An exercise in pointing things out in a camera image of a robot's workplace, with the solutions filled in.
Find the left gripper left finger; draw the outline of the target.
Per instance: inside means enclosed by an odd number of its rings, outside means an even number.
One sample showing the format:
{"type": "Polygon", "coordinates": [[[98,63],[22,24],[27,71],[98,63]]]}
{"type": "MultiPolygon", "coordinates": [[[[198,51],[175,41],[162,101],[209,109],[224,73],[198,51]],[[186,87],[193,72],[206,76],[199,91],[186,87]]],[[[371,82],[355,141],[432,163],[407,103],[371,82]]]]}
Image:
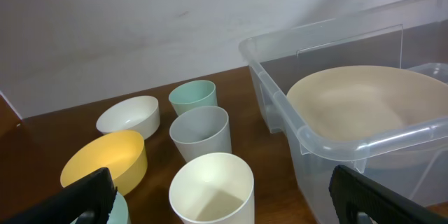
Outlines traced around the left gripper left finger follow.
{"type": "Polygon", "coordinates": [[[109,169],[102,167],[4,222],[106,224],[117,192],[109,169]]]}

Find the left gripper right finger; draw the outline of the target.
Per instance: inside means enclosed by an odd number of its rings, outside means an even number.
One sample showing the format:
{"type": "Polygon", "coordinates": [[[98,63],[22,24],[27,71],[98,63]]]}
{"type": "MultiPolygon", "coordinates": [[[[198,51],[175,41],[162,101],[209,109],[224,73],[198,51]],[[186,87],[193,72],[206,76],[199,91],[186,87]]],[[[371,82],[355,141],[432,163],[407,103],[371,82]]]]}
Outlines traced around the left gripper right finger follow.
{"type": "Polygon", "coordinates": [[[447,224],[446,218],[345,165],[333,169],[328,189],[342,224],[447,224]]]}

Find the mint green small bowl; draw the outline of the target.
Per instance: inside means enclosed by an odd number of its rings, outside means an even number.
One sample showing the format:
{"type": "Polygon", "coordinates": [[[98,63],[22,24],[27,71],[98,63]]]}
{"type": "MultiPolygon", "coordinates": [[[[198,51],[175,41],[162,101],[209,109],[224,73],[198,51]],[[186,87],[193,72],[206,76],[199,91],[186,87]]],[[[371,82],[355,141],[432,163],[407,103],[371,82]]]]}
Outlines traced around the mint green small bowl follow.
{"type": "MultiPolygon", "coordinates": [[[[71,224],[91,224],[94,223],[96,214],[94,211],[85,211],[79,217],[71,222],[71,224]]],[[[118,192],[115,196],[113,208],[108,214],[106,224],[130,224],[130,215],[125,198],[118,192]]]]}

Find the beige plate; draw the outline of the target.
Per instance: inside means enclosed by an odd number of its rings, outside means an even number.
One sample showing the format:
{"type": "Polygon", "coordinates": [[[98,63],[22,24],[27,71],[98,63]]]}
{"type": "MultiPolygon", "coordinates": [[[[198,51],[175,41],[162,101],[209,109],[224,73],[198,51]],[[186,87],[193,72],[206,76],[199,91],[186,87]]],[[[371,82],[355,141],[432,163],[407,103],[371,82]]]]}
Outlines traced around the beige plate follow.
{"type": "Polygon", "coordinates": [[[342,66],[308,75],[287,100],[311,153],[362,168],[419,165],[447,145],[447,84],[387,66],[342,66]]]}

